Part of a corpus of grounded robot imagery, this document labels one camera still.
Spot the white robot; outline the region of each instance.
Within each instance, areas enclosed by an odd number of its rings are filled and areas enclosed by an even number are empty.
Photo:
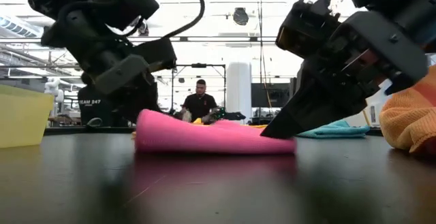
[[[53,109],[50,116],[57,116],[57,104],[63,102],[63,91],[59,89],[59,84],[61,80],[58,78],[49,78],[47,83],[44,85],[45,94],[52,94],[54,96]]]

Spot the pink cloth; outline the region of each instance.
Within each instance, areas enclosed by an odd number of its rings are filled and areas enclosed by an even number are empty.
[[[141,152],[281,154],[293,153],[294,139],[260,136],[261,129],[218,121],[200,126],[165,114],[143,110],[136,125],[136,149]]]

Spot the black shirt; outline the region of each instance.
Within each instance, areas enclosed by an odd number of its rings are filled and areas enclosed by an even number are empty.
[[[183,107],[189,110],[191,113],[191,122],[194,122],[197,118],[202,118],[209,114],[211,109],[217,107],[217,103],[212,95],[204,94],[203,96],[199,96],[193,94],[186,97]]]
[[[102,126],[112,126],[112,104],[94,86],[81,88],[77,99],[82,125],[86,125],[92,118],[100,118]]]

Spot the blue towel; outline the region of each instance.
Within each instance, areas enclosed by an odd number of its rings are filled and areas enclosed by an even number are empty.
[[[298,134],[305,138],[362,138],[369,131],[369,126],[350,127],[345,120],[339,120],[329,125],[323,125]]]

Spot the orange cloth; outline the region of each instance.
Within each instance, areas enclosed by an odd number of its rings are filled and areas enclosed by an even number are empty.
[[[413,87],[394,94],[380,112],[386,141],[410,153],[436,149],[436,66]]]

